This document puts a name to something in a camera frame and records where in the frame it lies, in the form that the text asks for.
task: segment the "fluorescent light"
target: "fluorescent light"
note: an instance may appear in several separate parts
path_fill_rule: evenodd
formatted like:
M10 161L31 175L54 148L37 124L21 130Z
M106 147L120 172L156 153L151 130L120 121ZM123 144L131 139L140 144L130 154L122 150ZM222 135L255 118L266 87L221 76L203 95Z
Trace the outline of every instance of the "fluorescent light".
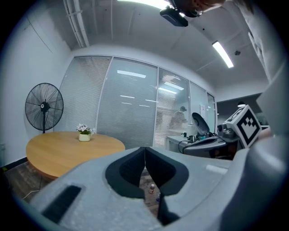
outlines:
M163 90L163 91L170 92L170 93L173 93L173 94L176 94L176 93L177 93L177 92L173 92L173 91L167 90L167 89L165 89L165 88L159 88L159 90Z
M126 98L132 98L132 99L134 99L134 97L131 97L131 96L121 96L121 97L126 97Z
M118 1L142 3L142 4L154 6L159 9L164 9L166 8L167 5L169 5L169 3L165 0L118 0Z
M145 77L146 77L146 75L143 75L143 74L138 74L138 73L133 73L133 72L128 72L128 71L123 71L123 70L118 70L117 72L118 72L118 74L132 75L132 76L141 77L141 78L145 78Z
M179 89L179 90L183 90L183 88L182 87L179 87L179 86L177 86L177 85L175 85L175 84L172 84L172 83L169 83L169 82L165 82L164 84L166 84L166 85L168 85L168 86L171 86L171 87L173 87L173 88L176 88L176 89Z
M224 48L222 47L222 45L217 41L214 42L213 44L213 48L216 49L216 51L220 54L220 56L223 58L223 60L225 61L225 63L227 64L227 66L229 68L234 67L232 61L230 60L227 52L224 50Z

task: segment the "standing fan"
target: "standing fan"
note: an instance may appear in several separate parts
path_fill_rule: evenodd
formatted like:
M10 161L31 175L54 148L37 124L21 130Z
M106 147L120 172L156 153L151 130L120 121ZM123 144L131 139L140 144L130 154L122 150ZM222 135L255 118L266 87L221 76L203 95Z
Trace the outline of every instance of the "standing fan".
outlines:
M25 113L29 123L43 131L53 128L63 113L63 99L59 90L50 83L35 86L27 96Z

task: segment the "desk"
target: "desk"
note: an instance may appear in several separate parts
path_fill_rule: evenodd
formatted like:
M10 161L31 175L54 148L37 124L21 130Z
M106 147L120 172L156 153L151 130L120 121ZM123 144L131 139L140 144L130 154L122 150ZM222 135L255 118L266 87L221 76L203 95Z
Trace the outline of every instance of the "desk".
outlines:
M94 134L89 142L80 142L78 136L79 132L38 135L26 146L27 159L43 176L56 179L83 162L125 150L121 141L106 135Z

